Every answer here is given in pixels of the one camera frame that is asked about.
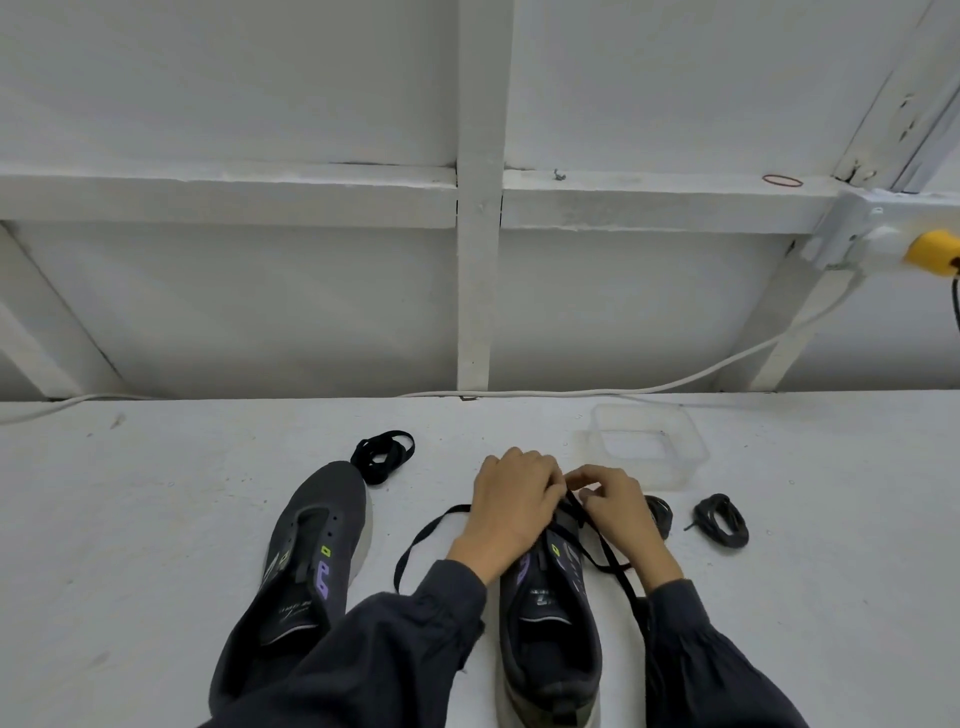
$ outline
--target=clear plastic box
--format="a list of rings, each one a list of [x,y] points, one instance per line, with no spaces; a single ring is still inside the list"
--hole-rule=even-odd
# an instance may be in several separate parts
[[[680,490],[709,452],[676,404],[598,404],[587,436],[588,459],[622,468],[648,490]]]

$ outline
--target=shoelace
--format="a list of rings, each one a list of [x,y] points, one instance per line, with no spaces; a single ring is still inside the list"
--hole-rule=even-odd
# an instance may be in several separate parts
[[[718,515],[727,523],[727,527],[732,533],[727,533],[720,527],[717,523]],[[700,528],[711,541],[727,548],[743,548],[750,541],[747,522],[744,521],[737,507],[733,505],[730,497],[723,493],[714,493],[694,506],[693,523],[684,531],[693,526]]]
[[[666,539],[670,533],[670,524],[673,522],[673,511],[670,509],[670,506],[666,503],[666,501],[661,498],[656,496],[647,496],[646,498],[647,505],[650,507],[650,512],[653,514],[654,521],[657,523],[657,529],[662,538]],[[580,543],[579,537],[576,534],[571,533],[563,526],[555,522],[551,522],[547,526],[547,529],[553,533],[556,533],[562,539],[567,541],[598,570],[602,571],[603,573],[613,574],[613,577],[620,585],[623,593],[627,596],[627,601],[630,602],[630,609],[634,614],[634,619],[636,619],[636,623],[640,627],[643,638],[646,639],[650,620],[650,610],[647,605],[646,598],[638,597],[636,595],[633,585],[627,578],[626,571],[631,568],[630,564],[620,564],[617,561],[616,555],[613,553],[613,549],[610,547],[610,544],[608,544],[607,540],[604,539],[604,537],[600,534],[600,531],[597,529],[596,524],[593,522],[593,519],[590,517],[589,513],[587,513],[583,505],[580,504],[580,501],[577,500],[572,493],[567,493],[566,499],[562,500],[557,507],[565,511],[568,515],[572,516],[580,525],[586,524],[596,531],[597,539],[600,541],[600,547],[603,549],[604,557],[607,559],[607,565],[604,566],[599,564],[596,559],[593,558],[593,555],[587,551],[584,545]],[[407,562],[410,561],[410,552],[413,550],[414,546],[429,538],[430,535],[437,530],[437,526],[440,525],[441,521],[451,513],[469,512],[469,503],[460,503],[458,505],[451,506],[441,513],[440,516],[435,518],[420,530],[420,533],[414,537],[413,542],[407,547],[407,550],[405,550],[400,555],[400,558],[396,561],[396,568],[394,569],[394,591],[397,593],[400,591],[400,579],[403,578],[403,573],[407,568]]]
[[[397,442],[397,437],[409,440],[410,448]],[[376,437],[361,440],[350,457],[350,464],[360,471],[367,485],[379,485],[390,477],[390,473],[413,457],[416,447],[413,435],[402,429],[392,429]],[[383,460],[377,461],[376,457],[382,457]]]

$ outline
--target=electrical cable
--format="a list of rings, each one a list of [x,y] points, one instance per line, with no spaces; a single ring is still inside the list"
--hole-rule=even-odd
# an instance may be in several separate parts
[[[710,376],[714,372],[717,372],[724,367],[733,364],[733,362],[744,359],[752,354],[757,352],[762,352],[768,347],[775,346],[783,339],[793,336],[794,334],[799,333],[800,331],[806,329],[807,327],[813,326],[818,321],[827,317],[837,308],[839,308],[847,299],[853,295],[860,285],[863,283],[864,276],[862,273],[857,272],[853,279],[850,282],[847,290],[841,294],[836,301],[827,306],[820,313],[811,316],[806,321],[803,321],[799,324],[796,324],[788,328],[783,333],[774,336],[772,339],[767,339],[762,341],[759,344],[751,346],[749,349],[745,349],[740,353],[736,353],[733,356],[728,356],[723,361],[719,361],[711,367],[707,367],[702,372],[697,372],[695,375],[685,376],[682,379],[677,379],[676,381],[669,381],[666,384],[659,384],[656,387],[645,387],[643,389],[580,389],[572,392],[544,392],[541,390],[512,390],[504,392],[487,392],[480,390],[448,390],[448,391],[437,391],[437,392],[414,392],[407,395],[399,395],[401,398],[406,397],[484,397],[484,398],[500,398],[500,397],[597,397],[600,395],[611,395],[615,397],[630,397],[633,395],[652,395],[657,392],[665,392],[668,389],[675,389],[677,387],[682,387],[685,384],[689,384],[691,381],[696,381],[697,379],[702,379],[705,376]]]
[[[960,331],[960,297],[957,296],[957,282],[960,282],[960,272],[953,277],[950,283],[950,296],[953,298],[953,319],[957,323],[957,330]]]
[[[80,395],[79,397],[71,397],[69,400],[55,401],[50,402],[49,406],[44,407],[43,409],[38,409],[33,412],[28,412],[24,415],[16,415],[14,417],[9,417],[6,420],[0,420],[0,426],[3,425],[16,425],[18,423],[26,423],[30,420],[35,420],[38,417],[43,417],[45,415],[52,415],[54,412],[60,412],[67,407],[72,407],[74,404],[80,404],[82,401],[90,400],[162,400],[163,397],[146,397],[144,395],[119,395],[119,394],[97,394],[97,395]]]

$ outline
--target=sleeve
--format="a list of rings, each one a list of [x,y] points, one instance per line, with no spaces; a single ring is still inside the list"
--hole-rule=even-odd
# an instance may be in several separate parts
[[[693,583],[673,581],[649,596],[647,725],[806,728],[770,680],[710,624]]]
[[[442,728],[453,677],[483,633],[487,590],[438,561],[410,596],[351,609],[293,673],[237,700],[205,728]]]

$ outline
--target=person's left hand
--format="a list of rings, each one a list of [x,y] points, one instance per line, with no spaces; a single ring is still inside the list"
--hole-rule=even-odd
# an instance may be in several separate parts
[[[473,504],[463,535],[446,558],[469,567],[484,584],[526,553],[566,493],[552,455],[510,448],[490,455],[473,481]]]

